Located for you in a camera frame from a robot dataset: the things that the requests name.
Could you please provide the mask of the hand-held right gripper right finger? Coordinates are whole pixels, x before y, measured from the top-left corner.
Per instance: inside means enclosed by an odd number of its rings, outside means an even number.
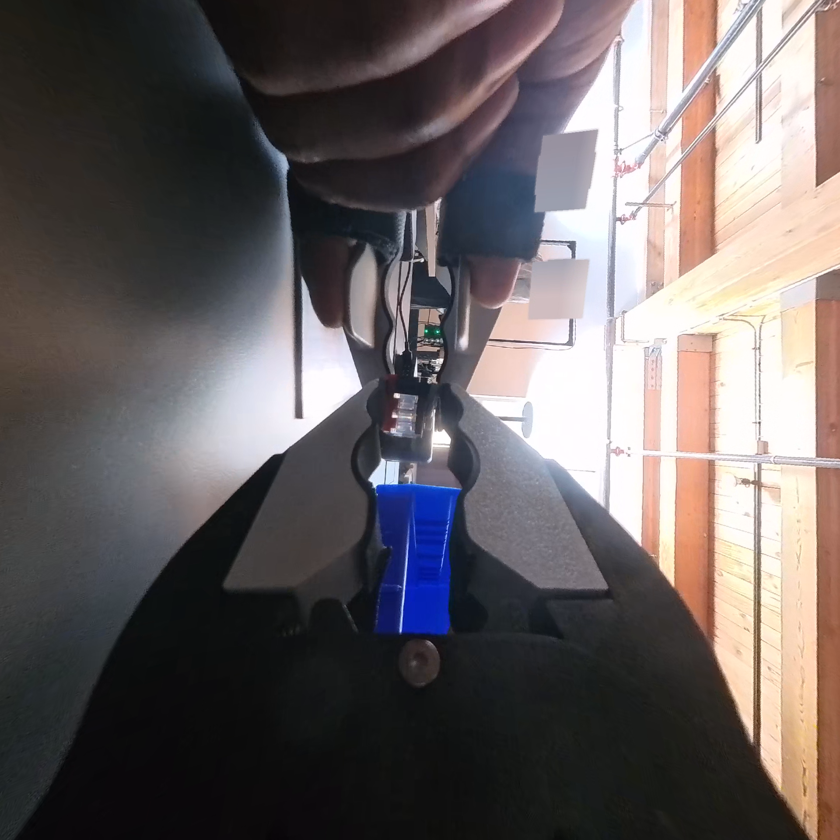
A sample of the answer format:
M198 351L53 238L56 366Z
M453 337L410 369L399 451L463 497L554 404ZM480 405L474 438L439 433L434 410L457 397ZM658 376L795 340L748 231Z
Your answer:
M606 580L547 462L457 385L442 385L448 468L461 491L451 593L465 599L599 599Z

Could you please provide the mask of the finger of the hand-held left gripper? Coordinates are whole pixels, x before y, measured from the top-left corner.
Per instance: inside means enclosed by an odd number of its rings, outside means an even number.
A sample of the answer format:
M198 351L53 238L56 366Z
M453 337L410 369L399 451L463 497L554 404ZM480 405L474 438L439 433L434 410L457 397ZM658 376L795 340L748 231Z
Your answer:
M446 268L451 295L442 318L444 356L438 380L468 389L489 340L489 309L473 302L466 257Z
M360 240L353 241L345 271L342 329L362 386L390 374L386 359L391 315L385 302L390 263Z

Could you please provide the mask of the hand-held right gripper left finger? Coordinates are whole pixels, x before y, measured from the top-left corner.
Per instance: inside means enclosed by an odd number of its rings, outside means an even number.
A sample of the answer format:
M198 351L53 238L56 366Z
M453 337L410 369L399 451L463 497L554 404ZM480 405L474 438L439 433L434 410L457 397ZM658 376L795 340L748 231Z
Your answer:
M356 596L371 587L382 461L371 381L283 455L230 571L232 594Z

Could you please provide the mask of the small black red brick block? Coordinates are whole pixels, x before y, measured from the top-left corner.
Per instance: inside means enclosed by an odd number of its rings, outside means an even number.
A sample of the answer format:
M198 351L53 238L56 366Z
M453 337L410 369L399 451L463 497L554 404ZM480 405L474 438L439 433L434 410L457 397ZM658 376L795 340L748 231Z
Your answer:
M437 383L407 375L386 376L380 422L384 461L430 463L438 407Z

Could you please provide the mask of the person's left hand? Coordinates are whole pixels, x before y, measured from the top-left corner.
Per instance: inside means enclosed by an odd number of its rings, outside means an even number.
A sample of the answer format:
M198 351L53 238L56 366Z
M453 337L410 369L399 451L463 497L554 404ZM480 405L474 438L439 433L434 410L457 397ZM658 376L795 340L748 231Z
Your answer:
M566 128L633 2L199 5L290 175L327 202L394 212L443 202L478 172L536 181L543 138ZM337 329L354 241L297 238L312 307ZM527 263L466 260L486 308Z

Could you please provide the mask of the blue plastic bin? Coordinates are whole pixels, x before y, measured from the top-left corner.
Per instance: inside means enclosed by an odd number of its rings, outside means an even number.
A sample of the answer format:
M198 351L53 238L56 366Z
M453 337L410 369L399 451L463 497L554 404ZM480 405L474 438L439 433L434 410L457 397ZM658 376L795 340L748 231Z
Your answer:
M379 485L377 515L390 550L376 606L378 634L445 635L450 628L449 543L460 490Z

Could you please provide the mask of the metal ceiling pipe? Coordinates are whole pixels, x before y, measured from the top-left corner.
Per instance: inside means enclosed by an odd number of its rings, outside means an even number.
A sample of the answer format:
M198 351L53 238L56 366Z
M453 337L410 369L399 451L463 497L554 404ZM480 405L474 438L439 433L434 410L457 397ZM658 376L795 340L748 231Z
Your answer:
M755 35L754 69L742 89L737 91L737 96L742 95L750 83L761 79L771 59L770 53L764 51L763 7L764 1L739 2L729 27L718 36L718 2L669 2L666 69L679 71L676 79L683 83L683 88L663 118L643 138L644 146L633 162L623 160L623 150L615 152L616 177L640 169L650 155L666 143L690 105L707 88L742 33L751 26Z

